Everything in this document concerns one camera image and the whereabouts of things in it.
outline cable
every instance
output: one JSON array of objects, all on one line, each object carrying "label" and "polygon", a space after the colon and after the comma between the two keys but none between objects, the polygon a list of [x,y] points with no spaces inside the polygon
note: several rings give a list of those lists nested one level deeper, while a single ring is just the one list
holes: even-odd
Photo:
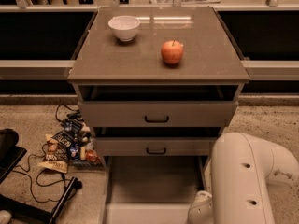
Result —
[{"label": "cable", "polygon": [[35,157],[35,158],[43,158],[43,157],[45,157],[46,152],[45,152],[45,150],[44,150],[44,146],[46,146],[46,145],[47,145],[47,144],[44,144],[44,145],[42,146],[42,151],[43,151],[43,153],[44,153],[43,156],[42,156],[42,155],[36,155],[36,154],[30,154],[30,155],[28,156],[28,158],[27,158],[27,166],[28,166],[28,168],[27,168],[27,169],[23,168],[23,167],[20,166],[20,165],[16,165],[15,168],[21,168],[24,172],[28,173],[28,172],[30,171],[30,169],[31,169],[31,167],[30,167],[30,158],[31,158],[31,157]]},{"label": "cable", "polygon": [[[1,169],[1,170],[4,170],[4,171],[10,171],[10,170],[8,170],[7,168],[2,168],[2,167],[0,167],[0,169]],[[39,177],[44,171],[45,171],[45,169],[42,170],[42,171],[38,174],[37,177]],[[57,202],[60,201],[60,200],[53,200],[53,199],[47,199],[46,201],[40,201],[40,200],[38,200],[38,198],[37,198],[37,197],[34,195],[34,193],[33,193],[33,179],[32,179],[32,177],[31,177],[30,175],[26,174],[26,173],[23,173],[23,172],[20,172],[20,171],[17,171],[17,170],[11,170],[10,172],[14,172],[14,173],[17,173],[17,174],[20,174],[20,175],[25,175],[25,176],[27,176],[27,177],[29,178],[29,180],[30,180],[30,187],[29,187],[29,190],[30,190],[30,193],[31,193],[32,197],[34,198],[34,200],[35,200],[37,203],[48,203],[48,202],[54,202],[54,203],[57,203]],[[51,186],[51,185],[54,185],[54,184],[57,184],[57,183],[60,183],[60,182],[64,182],[64,189],[66,189],[66,183],[65,183],[65,181],[70,181],[70,180],[64,178],[64,179],[62,179],[62,180],[58,180],[58,181],[55,181],[55,182],[53,182],[53,183],[49,183],[49,184],[43,185],[43,184],[38,184],[38,183],[37,183],[37,178],[36,178],[36,183],[37,183],[37,185],[40,186],[40,187],[42,187],[42,188],[44,188],[44,187],[49,187],[49,186]],[[76,193],[77,193],[77,189],[75,188],[75,192],[74,192],[74,194],[73,194],[72,196],[70,196],[67,200],[68,200],[68,201],[71,200],[71,199],[76,195]]]},{"label": "cable", "polygon": [[54,181],[54,182],[52,182],[52,183],[48,183],[48,184],[41,184],[41,183],[39,183],[39,181],[38,181],[38,178],[46,171],[47,169],[43,169],[38,175],[37,175],[37,177],[36,177],[36,183],[37,183],[37,185],[39,186],[39,187],[42,187],[42,188],[45,188],[45,187],[49,187],[49,186],[52,186],[52,185],[54,185],[54,184],[57,184],[57,183],[61,183],[61,182],[64,182],[64,186],[66,186],[66,184],[65,184],[65,181],[70,181],[70,179],[62,179],[62,180],[57,180],[57,181]]},{"label": "cable", "polygon": [[57,120],[60,124],[63,124],[63,123],[64,123],[63,120],[58,119],[58,110],[59,110],[59,108],[60,108],[61,106],[67,108],[67,109],[70,110],[70,111],[75,112],[75,114],[74,114],[74,119],[77,119],[78,114],[79,114],[79,109],[72,109],[72,108],[70,108],[70,107],[67,106],[67,105],[58,105],[57,108],[56,108],[56,112],[55,112],[55,118],[56,118],[56,120]]},{"label": "cable", "polygon": [[66,189],[66,179],[65,179],[65,175],[63,173],[61,173],[61,177],[62,177],[62,180],[64,181],[64,189]]}]

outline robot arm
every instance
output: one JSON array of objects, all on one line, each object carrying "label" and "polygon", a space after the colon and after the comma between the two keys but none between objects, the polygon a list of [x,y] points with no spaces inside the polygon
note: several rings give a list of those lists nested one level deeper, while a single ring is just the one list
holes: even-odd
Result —
[{"label": "robot arm", "polygon": [[296,158],[286,148],[244,133],[221,136],[212,152],[214,224],[274,224],[266,183],[292,184]]}]

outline cabinet top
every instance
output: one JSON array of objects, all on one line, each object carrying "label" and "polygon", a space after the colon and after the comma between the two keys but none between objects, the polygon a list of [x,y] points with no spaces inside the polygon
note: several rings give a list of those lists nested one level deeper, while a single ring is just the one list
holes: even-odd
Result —
[{"label": "cabinet top", "polygon": [[[120,42],[108,22],[120,15],[140,19],[138,35]],[[165,41],[184,46],[182,60],[167,65],[161,57]],[[70,82],[202,83],[247,82],[249,75],[212,7],[100,8],[82,46]]]}]

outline speckled floor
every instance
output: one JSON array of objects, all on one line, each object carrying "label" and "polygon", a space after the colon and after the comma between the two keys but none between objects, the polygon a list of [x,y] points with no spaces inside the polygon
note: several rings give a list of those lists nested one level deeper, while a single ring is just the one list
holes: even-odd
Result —
[{"label": "speckled floor", "polygon": [[[27,154],[20,165],[27,167],[30,154],[42,154],[46,133],[57,133],[61,130],[55,119],[57,105],[67,104],[76,107],[74,97],[0,97],[0,128],[12,128],[18,132],[18,146],[27,149]],[[68,113],[63,107],[59,117]],[[225,132],[248,133],[278,143],[299,160],[299,97],[271,98],[261,96],[244,96],[240,107]],[[36,176],[40,158],[31,159],[31,171],[28,173],[34,180],[33,192],[39,201],[48,198],[59,199],[64,189],[63,184],[48,188],[36,185]],[[57,221],[60,223],[99,223],[101,197],[104,191],[106,174],[103,168],[79,169],[70,166],[66,178],[72,176],[82,181],[83,188],[78,191],[64,207]],[[40,181],[49,183],[60,180],[57,174],[42,175]],[[11,173],[0,186],[0,193],[8,198],[28,203],[38,208],[51,211],[54,202],[37,203],[30,191],[27,176]],[[299,182],[292,187],[270,191],[270,199],[276,224],[297,224],[299,219]],[[10,223],[34,223],[26,219],[13,219]]]}]

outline red apple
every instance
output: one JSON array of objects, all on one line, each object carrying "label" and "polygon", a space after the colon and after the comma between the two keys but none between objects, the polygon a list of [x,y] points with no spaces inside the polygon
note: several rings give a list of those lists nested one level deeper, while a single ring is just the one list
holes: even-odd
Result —
[{"label": "red apple", "polygon": [[184,54],[183,45],[176,41],[166,41],[161,47],[161,56],[165,63],[178,63]]}]

